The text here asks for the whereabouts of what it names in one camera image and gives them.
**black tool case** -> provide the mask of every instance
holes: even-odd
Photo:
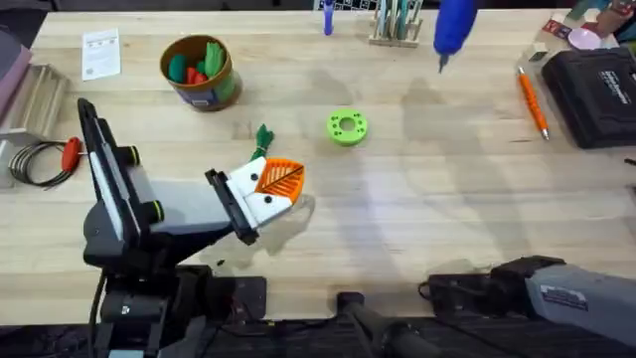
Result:
[[[579,147],[636,145],[636,63],[629,50],[560,52],[542,75]]]

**white paper note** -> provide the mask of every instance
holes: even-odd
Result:
[[[119,75],[119,31],[117,29],[82,36],[81,79],[84,81]]]

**wooden tabletop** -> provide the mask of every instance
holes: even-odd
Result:
[[[325,37],[321,13],[218,12],[54,13],[33,51],[72,80],[57,139],[80,135],[84,96],[154,178],[201,182],[245,164],[262,123],[276,133],[272,156],[306,165],[301,205],[258,244],[227,237],[189,260],[267,277],[269,317],[327,316],[353,289],[382,312],[422,314],[428,274],[525,255],[636,278],[636,168],[622,162],[636,152],[579,150],[552,116],[545,142],[522,101],[515,62],[550,14],[480,12],[442,75],[432,11],[415,50],[370,46],[371,13],[337,13]],[[111,28],[121,75],[82,82],[81,34]],[[163,80],[162,51],[187,34],[228,45],[244,83],[236,105],[195,112]],[[342,107],[370,122],[355,147],[325,133]],[[49,159],[37,166],[52,173]],[[87,321],[98,272],[82,260],[81,227],[93,203],[86,162],[54,190],[0,193],[0,324]]]

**pen holder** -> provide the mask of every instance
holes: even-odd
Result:
[[[168,67],[175,55],[186,57],[186,66],[195,68],[197,62],[206,56],[209,42],[219,44],[225,51],[226,58],[221,70],[212,78],[197,85],[179,84],[170,80]],[[214,111],[223,109],[239,98],[241,81],[234,70],[232,57],[224,43],[208,35],[193,35],[177,40],[170,45],[161,56],[161,73],[170,86],[181,96],[185,103],[200,111]]]

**blue marker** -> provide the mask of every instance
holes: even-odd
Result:
[[[329,36],[334,32],[334,0],[325,0],[323,10],[325,12],[325,35]]]
[[[474,0],[444,0],[439,5],[433,47],[439,54],[439,72],[464,45],[477,17]]]

